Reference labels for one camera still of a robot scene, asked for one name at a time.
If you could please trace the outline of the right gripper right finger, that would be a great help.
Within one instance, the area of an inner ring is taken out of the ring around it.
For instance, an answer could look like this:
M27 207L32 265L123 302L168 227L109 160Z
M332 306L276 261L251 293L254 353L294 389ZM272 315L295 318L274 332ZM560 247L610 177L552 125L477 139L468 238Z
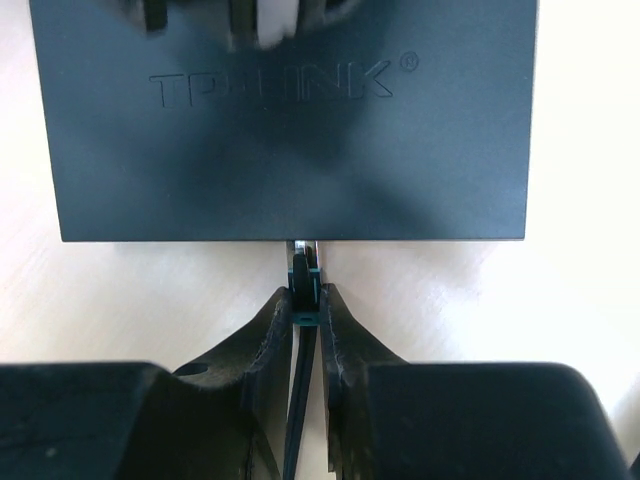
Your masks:
M557 363L416 364L320 297L329 464L340 479L626 479L586 379Z

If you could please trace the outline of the black ethernet cable long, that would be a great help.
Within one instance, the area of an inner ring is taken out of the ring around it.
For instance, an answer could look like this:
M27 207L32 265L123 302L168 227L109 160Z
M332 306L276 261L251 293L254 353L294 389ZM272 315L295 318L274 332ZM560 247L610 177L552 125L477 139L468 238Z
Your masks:
M316 241L287 242L288 290L293 301L292 323L299 327L295 374L285 439L284 479L294 479L304 427L319 323L322 270Z

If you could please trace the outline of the black network switch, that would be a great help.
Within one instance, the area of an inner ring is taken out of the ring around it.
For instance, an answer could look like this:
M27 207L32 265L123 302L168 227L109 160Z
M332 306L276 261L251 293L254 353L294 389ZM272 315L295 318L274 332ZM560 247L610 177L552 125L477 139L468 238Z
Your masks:
M329 1L269 50L165 10L30 5L64 241L524 236L536 2Z

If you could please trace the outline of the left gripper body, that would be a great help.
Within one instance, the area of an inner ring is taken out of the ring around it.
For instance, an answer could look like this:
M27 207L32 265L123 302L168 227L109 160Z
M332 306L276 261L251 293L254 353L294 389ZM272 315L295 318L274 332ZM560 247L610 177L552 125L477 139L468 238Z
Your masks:
M209 29L230 50L266 50L343 21L359 6L354 0L141 0L121 1L119 14L144 33L158 34L168 28L175 10Z

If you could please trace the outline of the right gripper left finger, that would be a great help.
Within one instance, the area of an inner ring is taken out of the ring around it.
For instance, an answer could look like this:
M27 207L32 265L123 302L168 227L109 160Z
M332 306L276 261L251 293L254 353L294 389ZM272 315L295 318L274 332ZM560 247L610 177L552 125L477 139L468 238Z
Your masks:
M278 479L292 302L280 288L240 330L167 371L147 362L1 369L5 479Z

